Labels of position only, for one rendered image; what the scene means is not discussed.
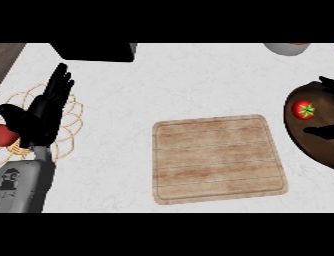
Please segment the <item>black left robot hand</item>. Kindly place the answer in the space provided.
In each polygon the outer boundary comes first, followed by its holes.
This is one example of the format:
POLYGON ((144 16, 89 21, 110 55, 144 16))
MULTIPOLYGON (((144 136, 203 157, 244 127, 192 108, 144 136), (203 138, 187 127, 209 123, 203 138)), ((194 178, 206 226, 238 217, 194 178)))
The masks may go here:
POLYGON ((74 80, 61 63, 51 76, 45 92, 35 98, 27 110, 12 104, 0 105, 8 129, 20 135, 20 147, 46 146, 55 142, 64 107, 74 80))

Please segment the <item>dark brown pan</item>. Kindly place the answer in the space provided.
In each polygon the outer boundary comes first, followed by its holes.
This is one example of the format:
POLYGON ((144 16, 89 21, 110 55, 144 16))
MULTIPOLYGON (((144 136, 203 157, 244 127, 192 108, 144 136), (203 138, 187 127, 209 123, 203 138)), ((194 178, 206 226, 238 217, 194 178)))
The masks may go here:
POLYGON ((314 81, 293 90, 284 105, 284 124, 290 138, 303 153, 334 169, 334 139, 325 140, 303 132, 306 127, 334 124, 334 94, 322 89, 321 81, 314 81), (291 105, 297 100, 309 100, 315 104, 315 117, 309 120, 299 120, 291 113, 291 105))

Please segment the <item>red tomato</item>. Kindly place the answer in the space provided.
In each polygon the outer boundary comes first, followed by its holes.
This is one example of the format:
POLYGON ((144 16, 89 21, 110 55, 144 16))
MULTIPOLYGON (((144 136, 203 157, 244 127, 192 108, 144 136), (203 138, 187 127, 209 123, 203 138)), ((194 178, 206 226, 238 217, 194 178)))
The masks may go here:
POLYGON ((297 100, 291 105, 291 113, 299 120, 309 120, 315 117, 315 104, 309 100, 297 100))

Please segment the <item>wooden cutting board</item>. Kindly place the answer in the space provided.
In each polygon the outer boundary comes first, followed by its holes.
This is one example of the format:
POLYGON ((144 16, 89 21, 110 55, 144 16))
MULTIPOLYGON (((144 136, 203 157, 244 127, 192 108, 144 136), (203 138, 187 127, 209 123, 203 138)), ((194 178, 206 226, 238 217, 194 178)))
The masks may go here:
POLYGON ((283 195, 288 182, 266 118, 161 121, 153 127, 153 195, 161 205, 283 195))

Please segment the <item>tan wicker basket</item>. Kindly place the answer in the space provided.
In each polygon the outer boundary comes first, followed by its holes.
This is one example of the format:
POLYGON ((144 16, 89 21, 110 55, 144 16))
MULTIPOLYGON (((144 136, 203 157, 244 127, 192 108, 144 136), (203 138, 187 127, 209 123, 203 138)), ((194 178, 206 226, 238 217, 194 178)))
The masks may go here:
MULTIPOLYGON (((58 162, 66 158, 76 148, 76 135, 83 128, 83 110, 85 105, 79 102, 74 94, 70 94, 64 107, 60 133, 55 142, 51 145, 52 160, 58 162)), ((20 147, 20 141, 15 141, 8 147, 0 147, 0 167, 9 161, 30 160, 33 152, 20 147)))

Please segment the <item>red bell pepper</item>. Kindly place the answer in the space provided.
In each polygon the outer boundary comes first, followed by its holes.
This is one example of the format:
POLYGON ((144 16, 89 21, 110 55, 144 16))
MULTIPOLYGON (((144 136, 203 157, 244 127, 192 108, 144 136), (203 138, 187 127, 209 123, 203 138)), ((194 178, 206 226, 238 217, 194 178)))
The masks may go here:
POLYGON ((0 124, 0 147, 11 146, 20 138, 20 134, 8 129, 5 124, 0 124))

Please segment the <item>black appliance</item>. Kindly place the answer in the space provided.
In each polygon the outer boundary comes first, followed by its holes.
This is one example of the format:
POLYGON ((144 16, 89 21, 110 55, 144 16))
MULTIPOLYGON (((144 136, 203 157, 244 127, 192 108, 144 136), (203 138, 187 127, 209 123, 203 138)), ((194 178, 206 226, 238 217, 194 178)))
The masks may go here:
POLYGON ((52 47, 66 60, 132 62, 136 43, 52 43, 52 47))

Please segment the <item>grey bowl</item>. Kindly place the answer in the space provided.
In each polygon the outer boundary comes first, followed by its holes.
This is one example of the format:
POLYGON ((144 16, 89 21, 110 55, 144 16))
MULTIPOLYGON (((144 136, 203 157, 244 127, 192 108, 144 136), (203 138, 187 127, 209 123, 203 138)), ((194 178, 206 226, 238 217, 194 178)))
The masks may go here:
POLYGON ((266 43, 265 46, 278 55, 297 56, 306 51, 311 44, 309 43, 266 43))

